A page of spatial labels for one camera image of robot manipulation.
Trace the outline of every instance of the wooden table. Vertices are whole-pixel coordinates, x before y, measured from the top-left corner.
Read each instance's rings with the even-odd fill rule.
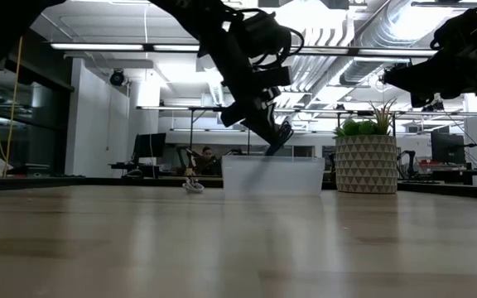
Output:
[[[0,192],[0,298],[477,298],[477,199]]]

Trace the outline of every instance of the clear plastic bin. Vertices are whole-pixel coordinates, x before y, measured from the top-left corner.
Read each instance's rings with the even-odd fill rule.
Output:
[[[324,168],[317,157],[224,156],[225,197],[319,196]]]

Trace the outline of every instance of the plant pot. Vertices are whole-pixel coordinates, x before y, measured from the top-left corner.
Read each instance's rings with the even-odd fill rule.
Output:
[[[397,139],[391,136],[336,138],[336,187],[364,194],[397,192]]]

